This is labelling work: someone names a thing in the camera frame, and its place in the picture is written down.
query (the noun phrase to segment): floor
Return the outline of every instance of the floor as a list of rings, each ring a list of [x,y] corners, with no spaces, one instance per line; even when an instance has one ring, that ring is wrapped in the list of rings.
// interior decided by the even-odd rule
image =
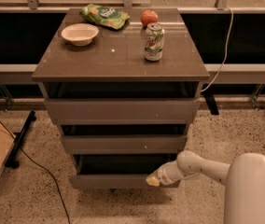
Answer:
[[[231,163],[246,152],[265,155],[265,101],[254,110],[245,98],[216,98],[219,115],[202,101],[188,133],[186,149],[206,159]],[[28,110],[0,111],[0,120],[18,132]],[[57,178],[72,224],[220,224],[224,187],[207,177],[183,181],[177,189],[73,189],[76,170],[64,153],[47,111],[36,110],[23,149]],[[67,223],[51,177],[19,153],[20,167],[6,168],[0,178],[0,223]]]

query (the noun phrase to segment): can lid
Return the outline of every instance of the can lid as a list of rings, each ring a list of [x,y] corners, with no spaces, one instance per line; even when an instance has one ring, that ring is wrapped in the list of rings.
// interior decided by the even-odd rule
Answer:
[[[159,23],[152,22],[147,26],[150,30],[159,31],[162,29],[162,26]]]

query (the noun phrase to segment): green snack bag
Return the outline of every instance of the green snack bag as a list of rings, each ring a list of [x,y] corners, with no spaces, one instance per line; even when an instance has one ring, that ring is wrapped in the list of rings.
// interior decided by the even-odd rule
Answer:
[[[89,4],[80,9],[79,14],[87,21],[98,25],[120,29],[130,15],[126,12],[117,11],[110,7],[101,7]]]

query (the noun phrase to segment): red apple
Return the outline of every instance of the red apple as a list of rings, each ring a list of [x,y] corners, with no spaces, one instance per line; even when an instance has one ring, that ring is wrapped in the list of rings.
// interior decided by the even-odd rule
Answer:
[[[158,14],[153,10],[145,10],[141,14],[141,23],[146,28],[152,22],[158,22]]]

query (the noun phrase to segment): soda can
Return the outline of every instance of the soda can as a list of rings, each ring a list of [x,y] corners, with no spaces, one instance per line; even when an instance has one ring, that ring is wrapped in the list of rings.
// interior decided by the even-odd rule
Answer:
[[[146,28],[145,58],[158,61],[162,56],[164,30],[159,23],[150,23]]]

